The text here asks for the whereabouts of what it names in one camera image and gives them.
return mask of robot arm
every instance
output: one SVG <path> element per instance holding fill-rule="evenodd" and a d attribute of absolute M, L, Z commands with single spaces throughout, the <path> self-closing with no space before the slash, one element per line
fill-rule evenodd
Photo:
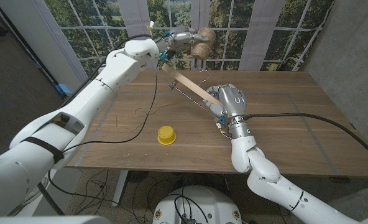
<path fill-rule="evenodd" d="M 130 40 L 112 51 L 103 71 L 69 104 L 25 126 L 0 156 L 0 216 L 25 199 L 53 167 L 65 167 L 77 153 L 90 125 L 108 100 L 145 70 L 148 62 L 180 50 L 194 40 L 208 40 L 195 30 L 180 28 L 155 43 Z"/>
<path fill-rule="evenodd" d="M 246 101 L 241 90 L 227 84 L 212 86 L 208 92 L 223 104 L 205 102 L 213 113 L 218 116 L 226 114 L 230 121 L 232 164 L 240 173 L 251 170 L 247 185 L 255 194 L 280 204 L 305 223 L 358 223 L 291 183 L 274 163 L 265 158 L 243 120 Z"/>

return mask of yellow cap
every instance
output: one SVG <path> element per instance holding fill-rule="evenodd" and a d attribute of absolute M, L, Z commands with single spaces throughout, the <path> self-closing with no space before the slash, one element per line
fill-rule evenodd
<path fill-rule="evenodd" d="M 158 142 L 164 146 L 170 145 L 176 141 L 176 133 L 170 126 L 163 126 L 158 131 Z"/>

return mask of black strap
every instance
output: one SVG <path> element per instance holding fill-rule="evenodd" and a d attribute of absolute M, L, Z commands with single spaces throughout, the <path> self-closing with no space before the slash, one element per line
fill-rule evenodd
<path fill-rule="evenodd" d="M 34 137 L 27 137 L 26 139 L 22 140 L 21 142 L 23 141 L 27 141 L 27 142 L 31 142 L 31 143 L 34 143 L 46 150 L 48 150 L 49 152 L 51 152 L 53 155 L 54 155 L 54 163 L 56 164 L 58 161 L 60 161 L 61 159 L 64 158 L 64 154 L 62 153 L 62 151 L 58 150 L 56 147 L 52 146 L 51 144 L 43 141 L 43 140 L 40 140 L 40 139 L 37 139 L 37 138 L 34 138 Z"/>

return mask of wooden table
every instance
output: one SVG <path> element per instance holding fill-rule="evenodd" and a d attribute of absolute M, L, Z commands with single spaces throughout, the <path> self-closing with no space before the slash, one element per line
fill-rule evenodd
<path fill-rule="evenodd" d="M 181 71 L 195 83 L 206 72 Z M 87 144 L 69 167 L 175 172 L 236 173 L 231 143 L 213 117 L 176 90 L 172 78 L 158 72 L 157 96 L 144 130 L 124 144 Z M 302 112 L 337 121 L 357 134 L 342 112 L 305 72 L 210 71 L 213 85 L 233 83 L 246 95 L 247 113 Z M 177 88 L 203 105 L 201 98 L 180 83 Z M 137 134 L 155 89 L 155 71 L 145 71 L 121 89 L 100 112 L 86 140 L 122 141 Z M 312 118 L 252 118 L 248 121 L 257 146 L 282 174 L 368 177 L 368 151 L 341 129 Z M 170 146 L 157 141 L 160 127 L 177 134 Z"/>

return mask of twine roll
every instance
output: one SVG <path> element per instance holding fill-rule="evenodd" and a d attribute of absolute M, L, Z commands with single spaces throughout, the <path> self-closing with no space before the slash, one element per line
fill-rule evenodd
<path fill-rule="evenodd" d="M 200 60 L 206 60 L 209 56 L 209 53 L 211 52 L 214 39 L 216 38 L 216 34 L 213 30 L 208 28 L 202 28 L 199 31 L 200 35 L 204 35 L 209 37 L 209 40 L 206 42 L 203 41 L 196 41 L 194 43 L 194 47 L 191 50 L 191 55 L 194 58 L 200 59 Z"/>

